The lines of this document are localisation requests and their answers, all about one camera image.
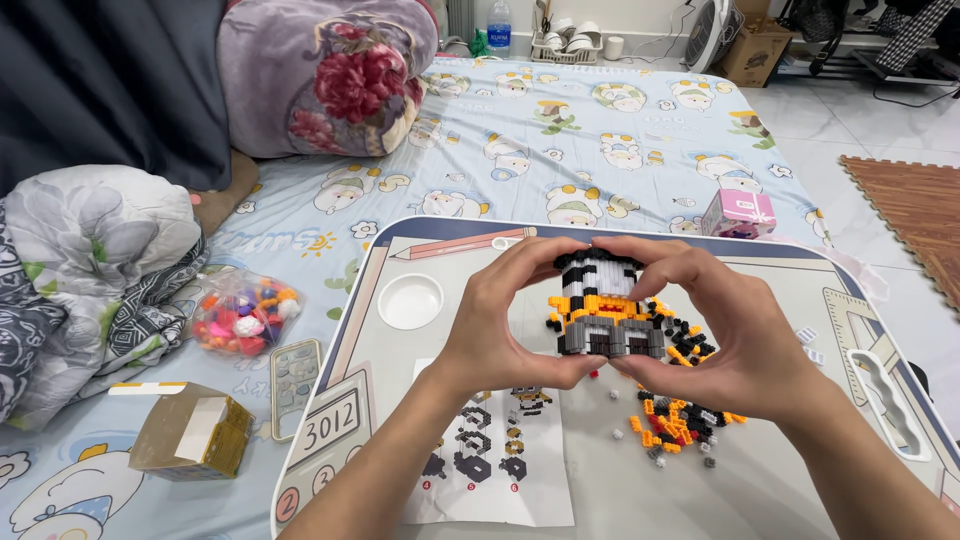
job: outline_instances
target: plastic bag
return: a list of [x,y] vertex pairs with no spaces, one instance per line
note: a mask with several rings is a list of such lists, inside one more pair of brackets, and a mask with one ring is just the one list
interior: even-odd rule
[[303,309],[293,287],[247,270],[218,272],[202,283],[193,336],[210,351],[253,356],[270,350]]

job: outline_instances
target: cable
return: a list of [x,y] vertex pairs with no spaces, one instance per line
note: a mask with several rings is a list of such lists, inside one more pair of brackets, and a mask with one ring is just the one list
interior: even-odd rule
[[935,98],[931,99],[930,101],[928,101],[928,102],[926,102],[926,103],[922,103],[922,104],[920,104],[920,105],[912,105],[912,104],[909,104],[909,103],[903,103],[902,101],[897,101],[897,100],[895,100],[895,99],[886,99],[886,98],[882,98],[882,97],[877,96],[877,95],[876,95],[876,89],[879,88],[879,87],[880,87],[880,85],[874,85],[874,99],[879,100],[879,101],[885,101],[885,102],[887,102],[887,103],[896,103],[897,105],[904,105],[904,106],[906,106],[906,107],[912,107],[912,108],[914,108],[914,109],[919,109],[920,107],[926,107],[927,105],[930,105],[931,103],[933,103],[933,102],[935,102],[935,101],[939,101],[939,100],[941,100],[941,99],[944,99],[945,97],[953,94],[954,92],[960,91],[960,90],[957,90],[957,89],[955,88],[955,89],[953,89],[953,90],[950,90],[949,92],[947,92],[946,94],[944,94],[944,95],[942,95],[942,96],[938,96],[938,97],[935,97]]
[[645,59],[645,58],[643,58],[643,57],[627,56],[627,57],[620,57],[618,60],[630,60],[629,62],[626,62],[626,63],[634,63],[634,62],[633,62],[634,60],[643,60],[643,61],[645,61],[645,62],[647,62],[647,63],[653,63],[653,62],[655,62],[655,61],[665,59],[665,58],[667,57],[667,55],[670,54],[670,51],[673,50],[674,46],[677,45],[677,39],[680,38],[680,34],[684,31],[684,19],[686,19],[688,16],[690,16],[691,13],[697,11],[696,8],[694,8],[693,6],[690,6],[690,2],[692,2],[692,1],[693,1],[693,0],[686,0],[685,3],[681,4],[680,6],[677,6],[677,8],[676,8],[673,12],[670,13],[670,33],[669,33],[669,34],[667,34],[666,36],[660,36],[660,37],[658,37],[658,38],[656,38],[656,39],[653,39],[653,40],[651,40],[651,41],[647,41],[646,43],[640,43],[638,46],[634,47],[634,51],[631,53],[631,55],[632,55],[633,53],[636,52],[636,49],[639,49],[640,47],[642,47],[642,46],[644,46],[644,45],[649,45],[649,44],[651,44],[651,43],[656,43],[657,41],[660,41],[661,39],[665,39],[665,38],[667,38],[667,37],[670,37],[670,36],[673,34],[673,15],[674,15],[674,13],[676,13],[677,10],[679,10],[679,9],[682,8],[683,6],[689,7],[689,8],[690,8],[690,11],[684,13],[684,15],[680,17],[680,30],[677,31],[677,34],[673,37],[673,43],[671,43],[671,44],[670,44],[670,48],[667,49],[665,53],[663,53],[663,56],[661,56],[661,57],[659,57],[659,58],[656,58],[656,59],[653,59],[653,60],[647,60],[647,59]]

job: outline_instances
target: mattress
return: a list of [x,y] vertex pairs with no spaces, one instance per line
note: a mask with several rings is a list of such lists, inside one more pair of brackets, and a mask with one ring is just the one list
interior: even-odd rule
[[[329,343],[369,243],[411,215],[699,234],[725,187],[768,195],[777,233],[829,242],[776,141],[726,80],[460,59],[435,60],[423,78],[427,97],[396,152],[262,162],[254,193],[211,238],[205,272],[245,267],[302,291],[285,344]],[[187,285],[180,309],[190,312],[199,291]],[[237,479],[170,482],[127,469],[153,397],[96,396],[42,433],[0,427],[0,517],[11,527],[0,536],[268,537],[289,449],[270,435],[269,363],[212,356],[191,340],[136,379],[198,382],[252,412]]]

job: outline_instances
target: pink gift box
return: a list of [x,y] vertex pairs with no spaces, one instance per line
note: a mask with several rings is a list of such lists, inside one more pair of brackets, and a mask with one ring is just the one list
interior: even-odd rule
[[736,189],[719,189],[704,212],[703,236],[753,239],[777,226],[770,197]]

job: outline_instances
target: dark curtain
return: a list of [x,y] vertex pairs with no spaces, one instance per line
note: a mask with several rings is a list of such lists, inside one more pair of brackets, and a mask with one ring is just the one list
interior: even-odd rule
[[34,174],[125,164],[230,183],[216,62],[226,0],[0,0],[0,196]]

